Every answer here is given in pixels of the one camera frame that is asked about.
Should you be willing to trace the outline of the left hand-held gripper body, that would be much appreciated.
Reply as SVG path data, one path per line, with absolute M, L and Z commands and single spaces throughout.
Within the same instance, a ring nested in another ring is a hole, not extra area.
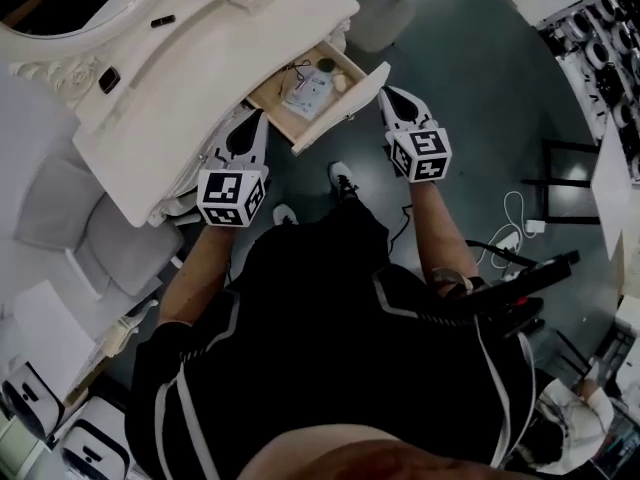
M 217 132 L 198 173 L 197 207 L 210 226 L 248 227 L 265 198 L 269 120 L 250 131 L 247 118 L 254 110 Z

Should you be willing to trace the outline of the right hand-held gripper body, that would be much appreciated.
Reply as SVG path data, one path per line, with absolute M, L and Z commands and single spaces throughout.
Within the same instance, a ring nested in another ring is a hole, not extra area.
M 434 119 L 426 103 L 403 89 L 396 106 L 380 104 L 386 151 L 396 174 L 410 183 L 435 182 L 446 176 L 452 149 L 446 130 Z

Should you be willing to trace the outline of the wooden drawer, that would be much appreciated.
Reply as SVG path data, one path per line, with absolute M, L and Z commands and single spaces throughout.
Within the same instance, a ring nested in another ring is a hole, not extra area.
M 333 73 L 342 71 L 349 78 L 349 86 L 343 94 L 338 93 L 333 86 L 326 106 L 314 120 L 307 121 L 288 111 L 282 100 L 295 78 L 294 69 L 305 65 L 316 67 L 317 61 L 324 57 L 333 58 L 336 62 L 331 77 Z M 331 128 L 344 120 L 352 119 L 358 111 L 372 102 L 385 85 L 390 71 L 390 64 L 383 62 L 367 74 L 344 53 L 322 41 L 279 68 L 254 89 L 247 100 L 265 111 L 270 123 L 292 144 L 291 151 L 298 156 Z

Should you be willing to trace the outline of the person's right forearm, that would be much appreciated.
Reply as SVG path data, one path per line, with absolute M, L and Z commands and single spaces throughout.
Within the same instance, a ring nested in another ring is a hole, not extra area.
M 452 219 L 437 186 L 432 182 L 409 185 L 419 260 L 424 277 L 432 280 L 438 269 L 465 278 L 478 276 L 476 260 Z

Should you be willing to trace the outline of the person's left forearm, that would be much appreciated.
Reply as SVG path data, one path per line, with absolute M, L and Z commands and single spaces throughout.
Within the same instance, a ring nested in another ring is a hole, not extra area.
M 199 319 L 224 287 L 236 233 L 233 227 L 204 227 L 161 299 L 159 326 Z

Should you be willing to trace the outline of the white ornate dressing table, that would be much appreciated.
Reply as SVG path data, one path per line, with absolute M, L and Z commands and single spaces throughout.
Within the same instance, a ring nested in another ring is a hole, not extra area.
M 17 73 L 60 90 L 79 63 L 121 80 L 65 102 L 81 131 L 74 143 L 134 226 L 170 198 L 219 122 L 279 68 L 358 12 L 356 0 L 272 0 L 246 9 L 230 0 L 155 0 L 114 38 L 54 60 L 9 61 Z M 152 28 L 153 19 L 176 21 Z

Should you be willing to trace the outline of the grey stool with black legs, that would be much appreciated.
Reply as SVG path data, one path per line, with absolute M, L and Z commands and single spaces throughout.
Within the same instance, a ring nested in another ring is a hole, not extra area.
M 356 0 L 359 11 L 350 18 L 349 44 L 366 53 L 392 46 L 415 16 L 408 0 Z

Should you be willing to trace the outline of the person's right white shoe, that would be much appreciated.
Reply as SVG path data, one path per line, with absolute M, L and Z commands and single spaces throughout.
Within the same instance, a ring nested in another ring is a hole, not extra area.
M 328 166 L 328 175 L 337 197 L 346 199 L 358 198 L 359 187 L 354 181 L 354 176 L 349 167 L 343 162 L 333 162 Z

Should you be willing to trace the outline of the black rectangular gadget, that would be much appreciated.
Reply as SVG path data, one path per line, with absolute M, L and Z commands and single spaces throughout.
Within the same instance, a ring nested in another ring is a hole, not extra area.
M 98 80 L 100 90 L 104 94 L 109 94 L 118 85 L 120 80 L 119 72 L 113 66 L 110 66 L 102 73 Z

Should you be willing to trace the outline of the black device pack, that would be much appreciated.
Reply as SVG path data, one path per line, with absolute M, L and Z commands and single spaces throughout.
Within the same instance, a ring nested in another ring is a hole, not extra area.
M 515 259 L 522 269 L 448 300 L 445 316 L 450 325 L 484 323 L 503 338 L 510 338 L 536 321 L 542 311 L 544 301 L 533 294 L 569 278 L 572 267 L 581 260 L 577 250 L 543 262 L 510 253 L 503 257 Z

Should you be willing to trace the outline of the white board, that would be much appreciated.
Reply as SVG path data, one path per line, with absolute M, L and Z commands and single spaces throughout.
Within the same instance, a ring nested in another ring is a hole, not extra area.
M 606 122 L 591 179 L 607 256 L 613 259 L 626 224 L 632 183 L 618 129 L 612 117 Z

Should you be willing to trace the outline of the shelf of white-rimmed reels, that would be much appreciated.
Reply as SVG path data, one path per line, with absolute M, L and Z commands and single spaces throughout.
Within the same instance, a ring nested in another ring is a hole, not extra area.
M 595 0 L 538 27 L 595 143 L 617 133 L 640 188 L 640 0 Z

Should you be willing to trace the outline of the white carved side table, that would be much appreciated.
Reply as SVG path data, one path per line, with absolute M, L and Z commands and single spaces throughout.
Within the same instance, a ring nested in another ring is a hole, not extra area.
M 93 337 L 50 282 L 29 288 L 0 309 L 0 383 L 29 366 L 63 402 L 104 359 L 124 350 L 157 305 L 150 299 Z

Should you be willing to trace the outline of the person's chin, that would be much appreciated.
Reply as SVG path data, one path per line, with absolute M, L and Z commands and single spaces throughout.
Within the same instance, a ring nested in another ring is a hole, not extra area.
M 379 429 L 351 424 L 285 432 L 237 480 L 540 480 L 428 453 Z

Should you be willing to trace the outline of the black metal frame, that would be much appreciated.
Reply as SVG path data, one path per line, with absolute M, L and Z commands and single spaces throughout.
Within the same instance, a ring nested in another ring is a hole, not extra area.
M 600 147 L 594 144 L 584 144 L 575 142 L 565 142 L 560 140 L 543 139 L 542 140 L 542 160 L 543 160 L 543 178 L 522 179 L 524 185 L 536 187 L 541 190 L 542 194 L 542 221 L 547 224 L 568 224 L 568 225 L 599 225 L 600 218 L 598 216 L 554 216 L 550 214 L 549 192 L 551 188 L 578 188 L 590 189 L 591 180 L 567 179 L 552 176 L 552 160 L 555 150 L 565 150 L 569 152 L 577 152 L 583 154 L 598 155 Z

